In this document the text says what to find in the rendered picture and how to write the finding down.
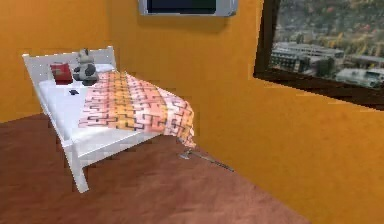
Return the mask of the orange patterned blanket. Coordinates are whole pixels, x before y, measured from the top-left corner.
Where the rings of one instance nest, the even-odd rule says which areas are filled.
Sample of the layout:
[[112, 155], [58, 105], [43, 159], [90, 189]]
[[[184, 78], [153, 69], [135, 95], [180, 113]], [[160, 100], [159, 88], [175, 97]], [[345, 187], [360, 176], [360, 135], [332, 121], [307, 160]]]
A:
[[78, 126], [175, 136], [194, 148], [193, 120], [188, 101], [127, 72], [109, 71], [87, 88]]

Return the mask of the grey teddy bear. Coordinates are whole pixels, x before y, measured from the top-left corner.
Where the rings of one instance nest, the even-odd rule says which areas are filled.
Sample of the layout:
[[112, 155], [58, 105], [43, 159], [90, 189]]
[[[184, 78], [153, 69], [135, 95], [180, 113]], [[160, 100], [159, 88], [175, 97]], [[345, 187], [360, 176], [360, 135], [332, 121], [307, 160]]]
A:
[[94, 58], [87, 48], [78, 53], [78, 66], [73, 70], [73, 78], [75, 81], [81, 81], [84, 86], [92, 86], [98, 81]]

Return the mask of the red book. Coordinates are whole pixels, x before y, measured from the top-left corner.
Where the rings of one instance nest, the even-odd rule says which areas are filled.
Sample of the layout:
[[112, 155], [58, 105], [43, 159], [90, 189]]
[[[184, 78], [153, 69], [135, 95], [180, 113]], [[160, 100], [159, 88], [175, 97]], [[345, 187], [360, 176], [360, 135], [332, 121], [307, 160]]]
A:
[[50, 68], [57, 85], [68, 85], [73, 82], [68, 63], [54, 63], [50, 65]]

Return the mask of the white bed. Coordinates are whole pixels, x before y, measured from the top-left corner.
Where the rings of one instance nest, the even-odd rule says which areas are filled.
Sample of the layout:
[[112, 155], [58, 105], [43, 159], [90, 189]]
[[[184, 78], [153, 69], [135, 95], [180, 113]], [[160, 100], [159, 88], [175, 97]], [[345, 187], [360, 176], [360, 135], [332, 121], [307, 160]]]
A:
[[[154, 133], [111, 129], [105, 127], [80, 128], [80, 113], [85, 102], [86, 88], [78, 81], [69, 85], [57, 85], [50, 65], [77, 62], [76, 52], [22, 56], [41, 108], [50, 119], [68, 161], [79, 192], [89, 187], [83, 169], [142, 142], [154, 138]], [[70, 90], [79, 94], [71, 95]]]

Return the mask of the white pillow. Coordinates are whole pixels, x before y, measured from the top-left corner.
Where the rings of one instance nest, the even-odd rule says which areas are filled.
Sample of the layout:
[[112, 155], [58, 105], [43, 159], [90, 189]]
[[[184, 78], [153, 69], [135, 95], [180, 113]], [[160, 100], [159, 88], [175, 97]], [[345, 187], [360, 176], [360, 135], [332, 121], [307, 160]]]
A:
[[96, 64], [95, 68], [97, 73], [110, 72], [115, 69], [115, 67], [111, 64]]

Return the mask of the silver wall television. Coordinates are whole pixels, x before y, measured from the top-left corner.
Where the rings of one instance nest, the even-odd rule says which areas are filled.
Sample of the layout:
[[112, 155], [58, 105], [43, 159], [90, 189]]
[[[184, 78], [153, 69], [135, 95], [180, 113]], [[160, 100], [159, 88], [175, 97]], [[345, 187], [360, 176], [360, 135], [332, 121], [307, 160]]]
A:
[[141, 15], [216, 16], [236, 14], [238, 0], [137, 0]]

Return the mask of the dark framed window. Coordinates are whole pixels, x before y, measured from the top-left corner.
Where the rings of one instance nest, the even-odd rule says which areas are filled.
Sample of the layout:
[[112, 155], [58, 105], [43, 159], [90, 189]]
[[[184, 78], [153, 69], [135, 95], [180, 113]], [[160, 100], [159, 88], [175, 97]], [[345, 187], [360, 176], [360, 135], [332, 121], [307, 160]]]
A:
[[253, 76], [384, 111], [384, 0], [264, 0]]

